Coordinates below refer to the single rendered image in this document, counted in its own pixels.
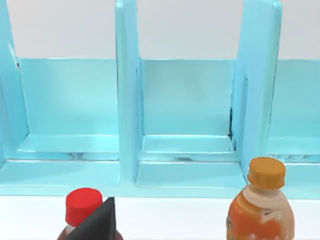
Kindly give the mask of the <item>red-capped brown bottle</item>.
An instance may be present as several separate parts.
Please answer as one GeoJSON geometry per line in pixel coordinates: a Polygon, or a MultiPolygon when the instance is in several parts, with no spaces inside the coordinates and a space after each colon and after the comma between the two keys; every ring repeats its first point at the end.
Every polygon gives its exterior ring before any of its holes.
{"type": "MultiPolygon", "coordinates": [[[[65,199],[66,227],[61,231],[57,240],[68,240],[68,235],[84,222],[105,200],[101,192],[94,188],[83,187],[71,191],[65,199]]],[[[124,240],[117,230],[116,240],[124,240]]]]}

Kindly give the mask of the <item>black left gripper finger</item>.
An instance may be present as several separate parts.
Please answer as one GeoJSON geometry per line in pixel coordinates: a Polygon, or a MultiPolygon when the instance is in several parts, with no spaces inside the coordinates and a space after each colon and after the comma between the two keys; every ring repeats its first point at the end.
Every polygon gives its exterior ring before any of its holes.
{"type": "Polygon", "coordinates": [[[109,197],[76,227],[67,240],[116,240],[115,199],[109,197]]]}

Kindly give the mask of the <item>light blue rack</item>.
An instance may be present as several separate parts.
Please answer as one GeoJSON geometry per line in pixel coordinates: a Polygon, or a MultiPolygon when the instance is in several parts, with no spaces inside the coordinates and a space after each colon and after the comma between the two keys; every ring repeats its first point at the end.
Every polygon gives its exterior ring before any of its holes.
{"type": "Polygon", "coordinates": [[[137,0],[115,0],[115,58],[16,55],[0,0],[0,195],[232,198],[249,161],[320,199],[320,59],[278,58],[283,6],[244,0],[236,59],[145,59],[137,0]]]}

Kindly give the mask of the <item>orange bottle with orange cap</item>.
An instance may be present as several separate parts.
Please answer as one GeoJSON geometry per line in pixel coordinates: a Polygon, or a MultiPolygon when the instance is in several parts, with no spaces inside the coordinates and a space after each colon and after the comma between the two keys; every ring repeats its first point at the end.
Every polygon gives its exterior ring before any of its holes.
{"type": "Polygon", "coordinates": [[[232,200],[226,217],[226,240],[294,240],[295,219],[281,191],[285,165],[259,156],[249,163],[248,185],[232,200]]]}

